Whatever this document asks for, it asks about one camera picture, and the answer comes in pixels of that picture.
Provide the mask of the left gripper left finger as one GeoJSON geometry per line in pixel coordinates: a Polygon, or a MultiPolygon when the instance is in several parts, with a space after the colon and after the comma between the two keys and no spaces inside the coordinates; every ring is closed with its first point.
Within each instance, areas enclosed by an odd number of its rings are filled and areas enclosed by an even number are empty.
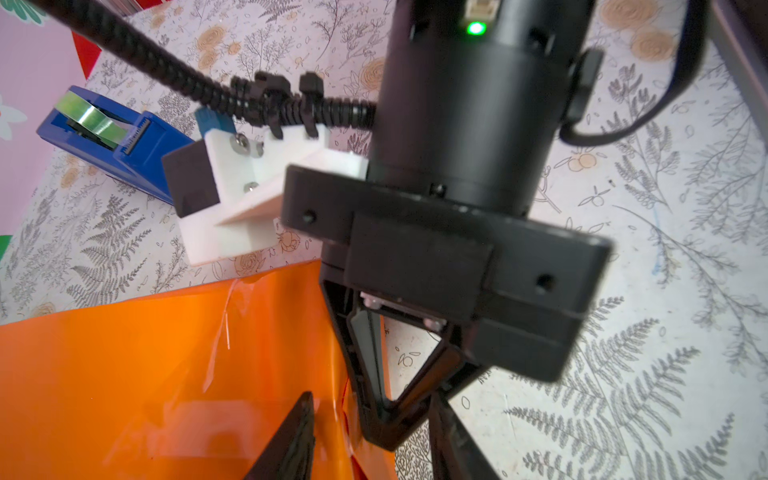
{"type": "Polygon", "coordinates": [[[303,392],[244,480],[309,480],[314,458],[315,412],[311,392],[303,392]]]}

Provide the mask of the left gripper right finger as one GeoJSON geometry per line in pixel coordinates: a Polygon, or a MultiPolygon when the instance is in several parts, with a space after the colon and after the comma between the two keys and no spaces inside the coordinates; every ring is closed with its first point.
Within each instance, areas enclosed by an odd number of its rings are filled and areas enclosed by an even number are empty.
{"type": "Polygon", "coordinates": [[[498,479],[492,465],[443,395],[431,395],[428,421],[435,480],[498,479]]]}

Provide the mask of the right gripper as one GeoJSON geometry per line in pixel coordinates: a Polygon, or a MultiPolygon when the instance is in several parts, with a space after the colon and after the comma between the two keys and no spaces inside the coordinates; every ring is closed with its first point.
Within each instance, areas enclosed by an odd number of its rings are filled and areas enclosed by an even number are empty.
{"type": "Polygon", "coordinates": [[[433,394],[453,398],[484,366],[558,380],[613,249],[603,237],[299,166],[287,169],[284,196],[282,223],[323,243],[320,285],[360,429],[388,451],[426,420],[433,394]],[[441,339],[387,399],[381,322],[360,294],[462,328],[460,347],[441,339]]]}

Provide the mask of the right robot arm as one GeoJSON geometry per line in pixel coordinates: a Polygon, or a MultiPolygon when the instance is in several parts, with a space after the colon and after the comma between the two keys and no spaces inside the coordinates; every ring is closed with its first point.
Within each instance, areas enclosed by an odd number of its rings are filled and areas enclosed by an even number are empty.
{"type": "Polygon", "coordinates": [[[396,449],[431,396],[499,366],[556,381],[612,246],[528,214],[554,134],[600,56],[590,1],[394,11],[362,180],[291,167],[282,223],[323,244],[320,287],[364,437],[396,449]]]}

